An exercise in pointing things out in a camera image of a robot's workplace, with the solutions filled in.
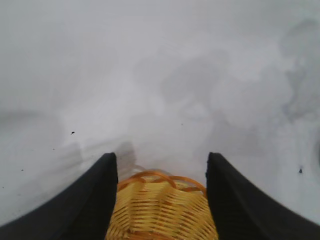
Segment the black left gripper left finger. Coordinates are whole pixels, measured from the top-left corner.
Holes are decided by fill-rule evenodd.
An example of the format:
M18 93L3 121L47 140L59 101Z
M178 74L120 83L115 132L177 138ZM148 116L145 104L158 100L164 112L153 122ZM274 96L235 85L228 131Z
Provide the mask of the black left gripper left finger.
M0 228L2 240L103 240L114 210L117 157L105 153L73 184Z

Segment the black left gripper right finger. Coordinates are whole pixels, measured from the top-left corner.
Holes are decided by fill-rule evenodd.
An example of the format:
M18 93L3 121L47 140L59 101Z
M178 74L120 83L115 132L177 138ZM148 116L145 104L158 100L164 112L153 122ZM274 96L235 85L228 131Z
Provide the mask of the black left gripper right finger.
M320 226L265 194L220 153L209 153L206 194L220 240L318 240Z

